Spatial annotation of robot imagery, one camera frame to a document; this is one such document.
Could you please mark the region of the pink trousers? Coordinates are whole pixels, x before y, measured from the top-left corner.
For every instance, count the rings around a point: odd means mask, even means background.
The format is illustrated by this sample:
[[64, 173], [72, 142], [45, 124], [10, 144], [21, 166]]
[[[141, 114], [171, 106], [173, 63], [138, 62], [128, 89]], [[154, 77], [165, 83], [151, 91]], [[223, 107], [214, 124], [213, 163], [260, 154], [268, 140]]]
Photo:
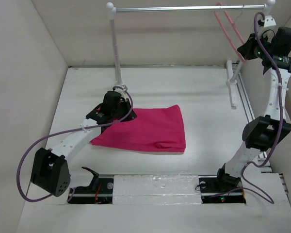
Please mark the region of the pink trousers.
[[186, 149], [185, 129], [178, 105], [168, 108], [135, 108], [137, 118], [114, 124], [91, 144], [141, 152], [176, 152]]

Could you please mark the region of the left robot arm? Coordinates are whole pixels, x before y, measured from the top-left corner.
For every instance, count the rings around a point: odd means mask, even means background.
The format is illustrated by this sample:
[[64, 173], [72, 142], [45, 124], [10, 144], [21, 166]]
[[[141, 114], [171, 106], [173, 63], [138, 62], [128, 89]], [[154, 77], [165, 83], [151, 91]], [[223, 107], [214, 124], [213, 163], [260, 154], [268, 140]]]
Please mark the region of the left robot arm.
[[31, 183], [59, 197], [69, 187], [69, 166], [77, 154], [107, 128], [137, 117], [127, 90], [116, 86], [108, 91], [103, 102], [88, 113], [79, 128], [68, 130], [68, 136], [49, 149], [40, 148], [34, 157]]

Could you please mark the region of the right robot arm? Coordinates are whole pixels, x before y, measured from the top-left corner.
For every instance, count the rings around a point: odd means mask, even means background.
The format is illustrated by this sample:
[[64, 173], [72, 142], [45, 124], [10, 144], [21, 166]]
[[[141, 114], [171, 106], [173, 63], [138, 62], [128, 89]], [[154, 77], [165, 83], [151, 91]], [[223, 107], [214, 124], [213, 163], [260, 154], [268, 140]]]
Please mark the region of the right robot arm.
[[236, 188], [241, 170], [260, 153], [272, 149], [291, 131], [284, 113], [287, 84], [291, 76], [291, 28], [279, 27], [271, 41], [263, 34], [257, 41], [254, 33], [237, 51], [246, 60], [260, 58], [266, 81], [267, 107], [264, 115], [249, 122], [242, 133], [242, 144], [214, 179], [217, 192]]

